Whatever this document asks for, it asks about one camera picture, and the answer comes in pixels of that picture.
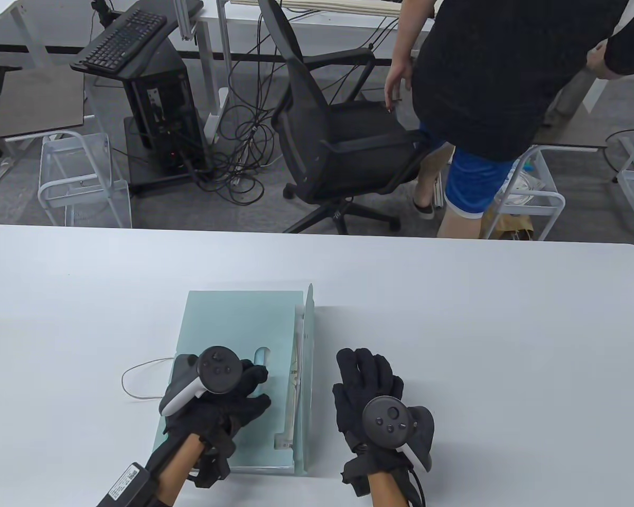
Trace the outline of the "person's left hand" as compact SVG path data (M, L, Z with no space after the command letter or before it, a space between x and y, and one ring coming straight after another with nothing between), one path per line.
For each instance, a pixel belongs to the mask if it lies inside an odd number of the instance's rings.
M241 365L240 381L232 391L222 395L205 393L191 399L175 415L165 418L163 433L167 437L196 435L206 449L230 458L236 450L235 435L271 406L268 395L252 396L267 381L268 369L250 360L242 360Z

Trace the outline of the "person's right hand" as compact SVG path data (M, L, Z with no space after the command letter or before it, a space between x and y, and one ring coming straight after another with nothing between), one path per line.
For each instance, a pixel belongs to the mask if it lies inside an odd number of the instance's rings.
M402 402L403 380L386 357L370 350L337 352L341 381L332 387L338 431L354 457L344 484L373 505L425 506L417 469L430 471L434 418L423 406Z

